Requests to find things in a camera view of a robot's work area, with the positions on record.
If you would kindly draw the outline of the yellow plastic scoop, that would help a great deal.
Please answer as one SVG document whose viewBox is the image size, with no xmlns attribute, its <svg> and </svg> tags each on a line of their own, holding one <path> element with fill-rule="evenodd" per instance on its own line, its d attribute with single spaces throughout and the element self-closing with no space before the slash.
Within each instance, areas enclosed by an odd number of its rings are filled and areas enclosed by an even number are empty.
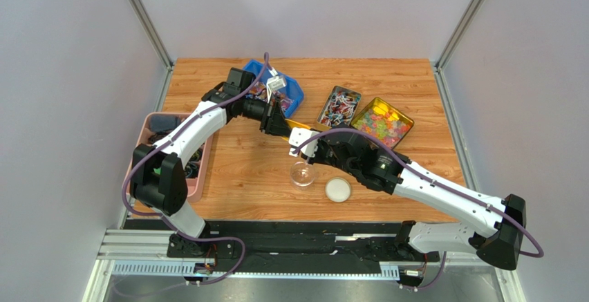
<svg viewBox="0 0 589 302">
<path fill-rule="evenodd" d="M 317 133 L 316 129 L 312 128 L 307 124 L 296 122 L 291 119 L 286 119 L 286 122 L 291 130 L 291 134 L 287 136 L 281 136 L 281 138 L 287 142 L 290 142 L 291 140 L 307 140 L 310 136 Z"/>
</svg>

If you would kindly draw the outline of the blue plastic candy bin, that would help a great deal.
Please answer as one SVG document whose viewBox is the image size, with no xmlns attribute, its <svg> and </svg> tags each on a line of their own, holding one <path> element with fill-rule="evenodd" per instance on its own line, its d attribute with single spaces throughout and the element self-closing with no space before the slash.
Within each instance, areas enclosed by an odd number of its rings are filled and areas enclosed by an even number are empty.
<svg viewBox="0 0 589 302">
<path fill-rule="evenodd" d="M 264 71 L 260 81 L 250 90 L 246 98 L 266 102 L 268 100 L 268 92 L 266 91 L 265 85 L 274 76 L 283 77 L 286 82 L 286 86 L 275 91 L 274 94 L 280 99 L 281 109 L 285 117 L 291 118 L 303 102 L 305 97 L 304 92 L 295 79 L 277 71 L 273 67 L 269 67 Z"/>
</svg>

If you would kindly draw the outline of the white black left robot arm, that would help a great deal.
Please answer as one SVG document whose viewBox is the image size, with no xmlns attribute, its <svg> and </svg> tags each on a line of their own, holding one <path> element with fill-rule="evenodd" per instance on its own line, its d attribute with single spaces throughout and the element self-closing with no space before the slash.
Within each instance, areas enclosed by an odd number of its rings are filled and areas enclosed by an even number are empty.
<svg viewBox="0 0 589 302">
<path fill-rule="evenodd" d="M 185 167 L 206 141 L 235 117 L 260 123 L 263 133 L 288 138 L 280 104 L 246 97 L 258 82 L 254 73 L 231 68 L 225 82 L 207 92 L 195 111 L 168 136 L 152 145 L 139 144 L 125 182 L 130 197 L 160 214 L 191 238 L 202 238 L 206 222 L 187 200 Z"/>
</svg>

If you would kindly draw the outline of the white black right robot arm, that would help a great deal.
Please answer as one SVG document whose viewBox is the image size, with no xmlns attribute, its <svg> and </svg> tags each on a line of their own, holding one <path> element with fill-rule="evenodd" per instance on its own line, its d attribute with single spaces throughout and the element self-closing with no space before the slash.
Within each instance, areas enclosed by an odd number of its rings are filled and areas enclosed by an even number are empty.
<svg viewBox="0 0 589 302">
<path fill-rule="evenodd" d="M 325 132 L 295 129 L 292 155 L 310 164 L 335 167 L 367 189 L 416 200 L 453 218 L 456 223 L 404 225 L 401 241 L 426 254 L 448 251 L 477 255 L 503 270 L 515 270 L 526 226 L 526 201 L 477 191 L 442 178 L 373 136 L 352 128 Z"/>
</svg>

